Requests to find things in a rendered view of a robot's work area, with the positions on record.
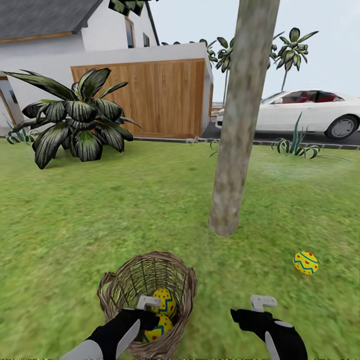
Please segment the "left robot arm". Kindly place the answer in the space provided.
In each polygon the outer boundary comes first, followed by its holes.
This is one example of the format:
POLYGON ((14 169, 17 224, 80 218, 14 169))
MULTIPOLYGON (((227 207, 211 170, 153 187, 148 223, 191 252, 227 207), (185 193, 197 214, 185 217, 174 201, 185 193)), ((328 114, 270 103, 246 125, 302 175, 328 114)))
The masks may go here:
POLYGON ((161 306, 158 297, 139 297, 136 307, 125 306, 117 317, 99 325, 91 336, 57 360, 117 360, 142 330, 152 331, 160 317, 147 307, 161 306))

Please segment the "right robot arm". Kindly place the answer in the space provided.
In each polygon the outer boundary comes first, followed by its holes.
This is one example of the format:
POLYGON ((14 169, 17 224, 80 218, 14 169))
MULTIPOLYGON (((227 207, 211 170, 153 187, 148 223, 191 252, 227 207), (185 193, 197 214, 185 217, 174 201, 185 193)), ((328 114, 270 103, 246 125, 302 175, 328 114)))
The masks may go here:
POLYGON ((230 309, 232 318, 243 331, 251 331, 265 343, 271 360, 308 360, 307 349, 292 324, 264 311, 264 307, 277 307, 273 296, 252 295, 251 309, 230 309))

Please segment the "wicker basket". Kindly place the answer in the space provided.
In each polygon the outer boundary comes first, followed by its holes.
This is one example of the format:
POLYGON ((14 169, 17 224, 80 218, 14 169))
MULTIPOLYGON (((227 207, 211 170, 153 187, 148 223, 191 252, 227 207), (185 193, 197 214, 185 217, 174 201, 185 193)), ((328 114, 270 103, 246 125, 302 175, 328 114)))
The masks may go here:
POLYGON ((193 310, 197 283, 195 267, 187 267, 183 260, 173 253, 153 251, 131 257, 116 273, 111 271, 104 273, 96 295, 99 298, 101 310, 104 312, 104 324, 107 324, 117 317, 125 305, 132 307, 133 303, 139 300, 141 293, 152 296, 159 287, 171 289, 177 310, 176 315, 171 319, 173 329, 150 343, 144 343, 145 330, 143 329, 126 348, 135 360, 170 360, 178 349, 193 310), (135 268, 138 263, 140 263, 138 265, 140 270, 133 271, 132 268, 135 268), (103 293, 103 287, 109 282, 111 283, 103 293), (116 297, 117 294, 118 297, 116 297))

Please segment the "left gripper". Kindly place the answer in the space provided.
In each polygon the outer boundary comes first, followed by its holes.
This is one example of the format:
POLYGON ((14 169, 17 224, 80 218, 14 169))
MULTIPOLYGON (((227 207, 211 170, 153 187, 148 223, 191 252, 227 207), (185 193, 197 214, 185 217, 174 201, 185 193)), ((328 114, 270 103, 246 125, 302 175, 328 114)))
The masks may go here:
POLYGON ((140 309, 139 312, 143 316, 140 331, 142 330, 152 331, 154 329, 154 326, 157 327, 159 325, 160 317, 156 316, 155 312, 152 312, 150 310, 144 311, 142 309, 140 309))

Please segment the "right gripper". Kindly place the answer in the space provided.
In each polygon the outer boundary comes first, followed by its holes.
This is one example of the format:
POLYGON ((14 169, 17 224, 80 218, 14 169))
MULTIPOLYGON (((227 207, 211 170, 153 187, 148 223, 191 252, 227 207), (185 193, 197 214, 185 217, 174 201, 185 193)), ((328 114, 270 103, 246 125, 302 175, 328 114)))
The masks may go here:
POLYGON ((273 318, 273 315, 268 311, 256 312, 256 311, 251 311, 250 309, 238 309, 235 311, 234 309, 231 308, 230 312, 233 320, 235 322, 238 322, 238 326, 243 331, 251 331, 258 336, 260 336, 258 332, 258 323, 260 319, 273 318))

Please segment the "easter egg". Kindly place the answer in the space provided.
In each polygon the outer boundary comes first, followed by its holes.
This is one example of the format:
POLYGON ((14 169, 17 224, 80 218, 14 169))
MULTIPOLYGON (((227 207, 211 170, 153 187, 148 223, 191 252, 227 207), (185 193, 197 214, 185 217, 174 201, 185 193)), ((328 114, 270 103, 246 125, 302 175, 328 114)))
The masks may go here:
POLYGON ((156 315, 163 314, 169 317, 170 320, 174 319, 177 315, 177 304, 172 290, 161 286, 152 294, 152 296, 161 299, 161 306, 151 306, 149 308, 150 311, 154 312, 156 315))
POLYGON ((161 335, 173 329, 172 321, 168 316, 164 314, 157 314, 156 316, 159 317, 158 326, 154 325, 153 330, 144 330, 144 343, 153 342, 161 335))
POLYGON ((294 266, 305 275, 314 275, 318 271, 318 260, 313 253, 301 251, 293 258, 294 266))

